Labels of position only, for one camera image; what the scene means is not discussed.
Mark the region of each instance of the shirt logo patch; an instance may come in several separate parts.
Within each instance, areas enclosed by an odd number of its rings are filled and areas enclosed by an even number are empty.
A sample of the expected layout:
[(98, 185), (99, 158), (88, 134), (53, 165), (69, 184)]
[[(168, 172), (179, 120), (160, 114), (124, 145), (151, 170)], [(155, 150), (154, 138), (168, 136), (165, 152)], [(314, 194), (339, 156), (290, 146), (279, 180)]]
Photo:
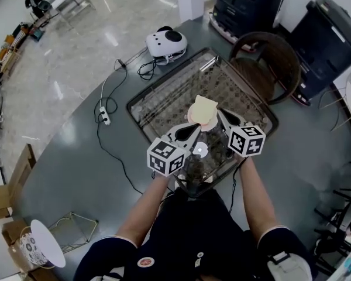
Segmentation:
[(140, 268), (149, 268), (150, 266), (153, 266), (154, 259), (152, 257), (143, 257), (137, 264)]

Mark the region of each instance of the black machine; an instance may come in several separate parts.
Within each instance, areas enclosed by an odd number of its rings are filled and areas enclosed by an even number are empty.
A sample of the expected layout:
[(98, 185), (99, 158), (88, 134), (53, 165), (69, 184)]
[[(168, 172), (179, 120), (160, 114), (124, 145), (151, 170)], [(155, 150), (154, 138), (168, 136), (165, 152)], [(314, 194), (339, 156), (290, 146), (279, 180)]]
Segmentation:
[(307, 4), (289, 42), (301, 63), (302, 98), (310, 100), (351, 66), (351, 17), (333, 0)]
[(216, 0), (215, 20), (232, 36), (270, 32), (284, 0)]

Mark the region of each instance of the hand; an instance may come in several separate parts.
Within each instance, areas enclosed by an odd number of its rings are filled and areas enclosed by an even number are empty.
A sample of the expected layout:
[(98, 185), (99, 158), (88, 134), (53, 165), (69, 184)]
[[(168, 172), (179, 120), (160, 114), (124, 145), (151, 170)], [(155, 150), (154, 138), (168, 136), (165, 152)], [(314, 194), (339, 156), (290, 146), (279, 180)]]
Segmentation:
[(241, 161), (242, 161), (244, 158), (241, 157), (241, 155), (238, 155), (237, 153), (234, 153), (234, 159), (235, 159), (236, 162), (239, 164), (239, 163), (241, 163)]
[(169, 175), (168, 177), (165, 177), (164, 175), (161, 175), (160, 173), (154, 171), (154, 175), (153, 178), (154, 179), (159, 179), (159, 180), (164, 180), (166, 182), (169, 182), (171, 175)]

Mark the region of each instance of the white sleeve stripe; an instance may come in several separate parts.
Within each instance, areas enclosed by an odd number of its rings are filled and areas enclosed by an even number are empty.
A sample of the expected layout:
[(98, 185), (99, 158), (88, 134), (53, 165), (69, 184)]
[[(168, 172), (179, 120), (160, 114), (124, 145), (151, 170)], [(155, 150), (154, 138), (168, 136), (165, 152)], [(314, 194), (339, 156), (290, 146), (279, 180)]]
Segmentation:
[(117, 275), (119, 275), (121, 278), (123, 278), (124, 274), (125, 274), (125, 267), (124, 266), (120, 266), (119, 268), (113, 268), (111, 270), (111, 273), (116, 273)]
[(128, 239), (128, 238), (125, 238), (125, 237), (119, 237), (118, 235), (109, 236), (109, 237), (103, 237), (103, 238), (99, 239), (98, 241), (101, 241), (101, 240), (103, 240), (103, 239), (105, 239), (105, 238), (119, 238), (119, 239), (123, 239), (124, 241), (130, 242), (136, 249), (138, 248), (138, 247), (136, 246), (136, 244), (134, 244), (134, 242), (133, 242), (132, 240), (130, 240), (130, 239)]
[(120, 281), (120, 279), (112, 278), (112, 277), (109, 277), (109, 276), (103, 276), (102, 281)]
[(263, 239), (263, 237), (264, 237), (266, 234), (268, 234), (270, 231), (273, 231), (273, 230), (275, 230), (275, 229), (280, 229), (280, 228), (284, 228), (284, 229), (290, 230), (289, 228), (287, 228), (286, 226), (283, 226), (283, 225), (275, 226), (275, 227), (272, 227), (272, 228), (268, 229), (267, 231), (265, 231), (265, 232), (261, 235), (261, 237), (260, 237), (260, 239), (259, 239), (259, 241), (258, 241), (258, 243), (257, 243), (257, 247), (259, 247), (260, 241)]

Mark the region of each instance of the black shirt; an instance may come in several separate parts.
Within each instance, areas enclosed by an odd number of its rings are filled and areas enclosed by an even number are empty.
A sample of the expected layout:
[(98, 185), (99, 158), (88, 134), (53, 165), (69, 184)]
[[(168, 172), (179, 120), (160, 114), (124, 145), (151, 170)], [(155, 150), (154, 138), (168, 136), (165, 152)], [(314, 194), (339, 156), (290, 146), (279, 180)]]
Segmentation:
[[(267, 257), (284, 249), (303, 257), (313, 270), (305, 247), (287, 228), (268, 232), (257, 249), (250, 231), (243, 232), (234, 222), (215, 190), (197, 200), (175, 194), (163, 203), (145, 244), (137, 248), (118, 237), (94, 243), (74, 280), (104, 275), (119, 280), (195, 281), (200, 275), (220, 280), (270, 279)], [(124, 273), (117, 273), (115, 268), (121, 267)]]

